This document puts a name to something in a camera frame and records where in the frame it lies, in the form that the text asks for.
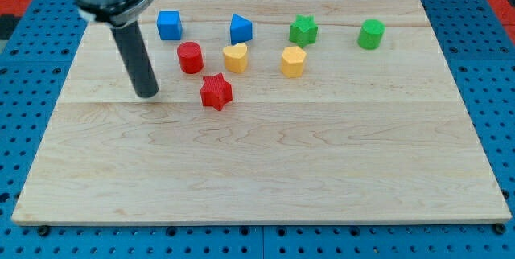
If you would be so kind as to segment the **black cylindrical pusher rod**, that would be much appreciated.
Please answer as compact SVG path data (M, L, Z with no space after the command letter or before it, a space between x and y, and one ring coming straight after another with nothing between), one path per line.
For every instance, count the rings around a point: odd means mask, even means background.
M141 98L156 95L159 86L138 22L113 28L111 32L135 94Z

